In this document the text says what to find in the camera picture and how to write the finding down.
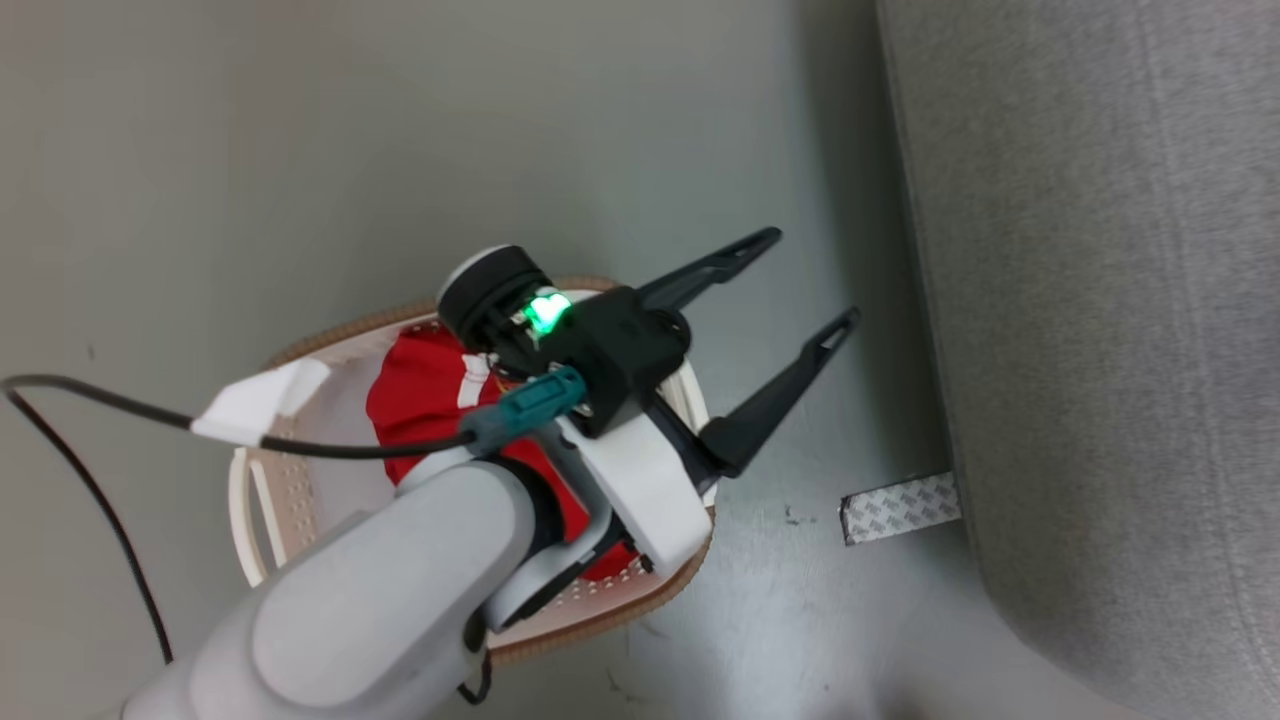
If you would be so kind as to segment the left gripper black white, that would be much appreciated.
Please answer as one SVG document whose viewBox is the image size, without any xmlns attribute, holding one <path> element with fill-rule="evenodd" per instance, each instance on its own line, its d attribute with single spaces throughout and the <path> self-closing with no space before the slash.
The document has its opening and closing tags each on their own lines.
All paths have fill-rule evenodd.
<svg viewBox="0 0 1280 720">
<path fill-rule="evenodd" d="M 524 575 L 575 578 L 622 543 L 668 574 L 708 541 L 712 520 L 694 466 L 694 434 L 659 388 L 689 350 L 678 313 L 712 286 L 733 281 L 782 237 L 782 229 L 765 227 L 637 291 L 617 286 L 581 300 L 554 287 L 512 245 L 480 252 L 449 275 L 436 309 L 466 350 L 495 360 L 517 388 L 562 366 L 577 370 L 588 387 L 572 413 L 524 437 L 568 484 L 588 529 L 539 550 L 522 565 Z M 748 469 L 860 322 L 859 307 L 840 313 L 782 372 L 701 428 L 699 442 L 717 477 Z"/>
</svg>

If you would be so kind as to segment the red white clothing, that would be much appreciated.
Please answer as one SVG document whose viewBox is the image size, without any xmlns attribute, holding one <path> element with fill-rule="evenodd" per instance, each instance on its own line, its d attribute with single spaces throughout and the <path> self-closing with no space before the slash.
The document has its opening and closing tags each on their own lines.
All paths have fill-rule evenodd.
<svg viewBox="0 0 1280 720">
<path fill-rule="evenodd" d="M 495 404 L 518 384 L 493 373 L 488 356 L 466 354 L 444 325 L 428 323 L 402 331 L 367 395 L 366 414 L 379 445 L 416 445 L 454 434 L 470 407 Z M 567 541 L 588 528 L 586 511 L 534 441 L 518 439 L 500 454 L 527 464 L 549 482 L 564 519 Z M 385 474 L 393 486 L 399 486 L 421 460 L 388 459 Z M 603 582 L 621 574 L 636 559 L 634 551 L 616 544 L 584 577 Z"/>
</svg>

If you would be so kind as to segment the white laundry basket brown rim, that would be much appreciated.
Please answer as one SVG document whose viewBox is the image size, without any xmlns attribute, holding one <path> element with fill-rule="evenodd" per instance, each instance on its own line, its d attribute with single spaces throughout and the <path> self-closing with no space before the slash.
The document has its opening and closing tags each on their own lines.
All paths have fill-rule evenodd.
<svg viewBox="0 0 1280 720">
<path fill-rule="evenodd" d="M 276 419 L 273 432 L 325 443 L 374 442 L 366 397 L 388 350 L 407 328 L 439 331 L 434 301 L 425 299 L 367 314 L 283 348 L 269 368 L 314 357 L 330 373 L 301 410 Z M 334 462 L 238 448 L 230 461 L 228 506 L 246 580 L 261 584 L 348 518 L 384 507 L 393 495 L 380 462 Z M 573 582 L 534 618 L 490 637 L 493 664 L 502 667 L 526 662 L 639 620 L 678 596 L 699 573 L 709 550 L 710 542 L 705 542 L 668 575 L 650 574 L 631 562 L 602 580 Z"/>
</svg>

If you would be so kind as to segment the grey patterned tape strip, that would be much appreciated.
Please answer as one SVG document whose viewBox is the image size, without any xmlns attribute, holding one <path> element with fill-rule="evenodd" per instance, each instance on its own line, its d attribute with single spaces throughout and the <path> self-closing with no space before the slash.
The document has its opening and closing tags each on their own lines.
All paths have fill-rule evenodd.
<svg viewBox="0 0 1280 720">
<path fill-rule="evenodd" d="M 838 519 L 846 546 L 867 544 L 963 518 L 955 475 L 910 477 L 846 496 Z"/>
</svg>

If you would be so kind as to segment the grey fabric sofa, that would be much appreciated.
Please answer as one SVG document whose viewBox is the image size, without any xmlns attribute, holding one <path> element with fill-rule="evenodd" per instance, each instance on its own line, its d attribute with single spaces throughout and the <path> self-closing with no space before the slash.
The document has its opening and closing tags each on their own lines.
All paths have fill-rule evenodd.
<svg viewBox="0 0 1280 720">
<path fill-rule="evenodd" d="M 1280 0 L 878 0 L 964 515 L 1039 656 L 1280 720 Z"/>
</svg>

